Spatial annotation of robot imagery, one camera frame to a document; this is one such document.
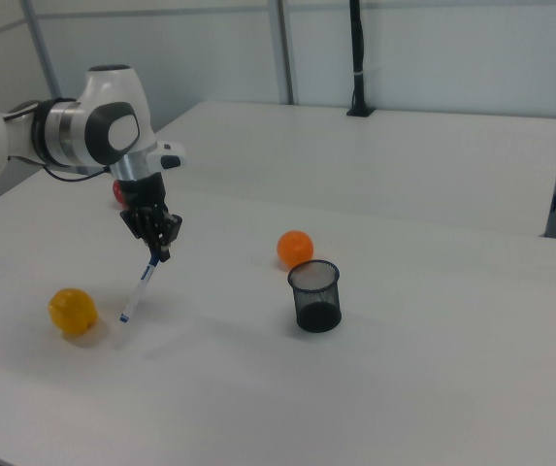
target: white table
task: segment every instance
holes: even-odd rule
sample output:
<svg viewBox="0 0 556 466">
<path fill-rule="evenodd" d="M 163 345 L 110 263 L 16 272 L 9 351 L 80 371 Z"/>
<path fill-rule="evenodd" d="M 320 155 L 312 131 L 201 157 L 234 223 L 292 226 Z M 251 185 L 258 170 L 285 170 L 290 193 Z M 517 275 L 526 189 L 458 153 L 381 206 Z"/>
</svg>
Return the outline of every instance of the white table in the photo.
<svg viewBox="0 0 556 466">
<path fill-rule="evenodd" d="M 173 258 L 127 325 L 147 251 L 111 180 L 39 173 L 0 198 L 2 460 L 556 464 L 556 240 L 182 188 L 183 173 L 165 175 Z M 341 269 L 329 333 L 295 324 L 275 258 L 291 228 Z M 49 322 L 66 286 L 100 312 L 77 339 Z"/>
<path fill-rule="evenodd" d="M 530 236 L 556 183 L 556 119 L 205 102 L 159 135 L 180 187 Z"/>
</svg>

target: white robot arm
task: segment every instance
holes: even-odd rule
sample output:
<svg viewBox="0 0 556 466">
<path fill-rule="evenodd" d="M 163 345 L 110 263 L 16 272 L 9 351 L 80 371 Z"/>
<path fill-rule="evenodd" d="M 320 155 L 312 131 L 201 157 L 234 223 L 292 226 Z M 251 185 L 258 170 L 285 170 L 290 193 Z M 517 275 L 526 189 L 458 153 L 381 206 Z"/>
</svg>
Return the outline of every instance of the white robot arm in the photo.
<svg viewBox="0 0 556 466">
<path fill-rule="evenodd" d="M 50 168 L 102 167 L 120 181 L 120 215 L 161 261 L 181 218 L 168 212 L 161 171 L 180 166 L 181 145 L 157 141 L 144 89 L 126 65 L 87 73 L 79 99 L 53 99 L 0 114 L 0 173 L 10 157 Z"/>
</svg>

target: marker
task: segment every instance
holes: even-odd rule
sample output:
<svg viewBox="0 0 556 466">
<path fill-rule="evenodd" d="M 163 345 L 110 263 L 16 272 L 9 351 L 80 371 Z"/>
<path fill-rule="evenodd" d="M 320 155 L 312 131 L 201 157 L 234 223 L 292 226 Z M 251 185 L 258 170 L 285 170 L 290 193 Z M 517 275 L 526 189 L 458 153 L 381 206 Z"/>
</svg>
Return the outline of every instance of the marker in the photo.
<svg viewBox="0 0 556 466">
<path fill-rule="evenodd" d="M 153 257 L 150 258 L 150 262 L 148 263 L 146 269 L 144 270 L 144 273 L 140 278 L 140 282 L 133 290 L 131 299 L 129 299 L 126 308 L 124 308 L 124 312 L 120 315 L 121 322 L 124 323 L 128 322 L 131 316 L 133 315 L 133 313 L 135 312 L 135 309 L 137 308 L 138 304 L 140 303 L 140 300 L 142 299 L 142 296 L 144 295 L 144 290 L 148 285 L 148 280 L 150 280 L 150 277 L 152 277 L 152 272 L 154 272 L 154 268 L 157 266 L 158 263 L 159 263 L 159 256 L 155 254 Z"/>
</svg>

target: pen holder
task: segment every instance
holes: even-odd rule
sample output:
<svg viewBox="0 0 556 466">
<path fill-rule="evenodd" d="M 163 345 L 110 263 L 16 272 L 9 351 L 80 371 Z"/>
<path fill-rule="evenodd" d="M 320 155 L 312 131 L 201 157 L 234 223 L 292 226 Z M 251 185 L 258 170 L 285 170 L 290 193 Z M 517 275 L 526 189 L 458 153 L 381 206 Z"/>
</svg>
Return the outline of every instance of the pen holder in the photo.
<svg viewBox="0 0 556 466">
<path fill-rule="evenodd" d="M 339 277 L 338 267 L 326 260 L 303 262 L 290 271 L 288 284 L 293 288 L 297 324 L 302 329 L 322 333 L 340 323 Z"/>
</svg>

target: wall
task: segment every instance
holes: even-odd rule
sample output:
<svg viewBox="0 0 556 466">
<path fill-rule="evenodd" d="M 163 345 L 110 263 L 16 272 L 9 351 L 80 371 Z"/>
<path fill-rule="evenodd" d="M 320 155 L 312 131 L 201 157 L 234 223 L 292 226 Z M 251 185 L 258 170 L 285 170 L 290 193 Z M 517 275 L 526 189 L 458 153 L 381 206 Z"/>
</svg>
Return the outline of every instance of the wall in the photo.
<svg viewBox="0 0 556 466">
<path fill-rule="evenodd" d="M 387 110 L 556 117 L 556 1 L 362 4 L 369 104 Z M 289 0 L 296 103 L 350 106 L 347 5 Z M 550 225 L 556 236 L 556 214 Z"/>
<path fill-rule="evenodd" d="M 286 103 L 277 4 L 33 1 L 61 93 L 79 95 L 93 65 L 131 65 L 155 130 L 203 100 Z"/>
<path fill-rule="evenodd" d="M 47 99 L 49 88 L 18 0 L 0 0 L 0 112 L 29 99 Z M 11 162 L 0 175 L 0 195 L 34 173 Z"/>
</svg>

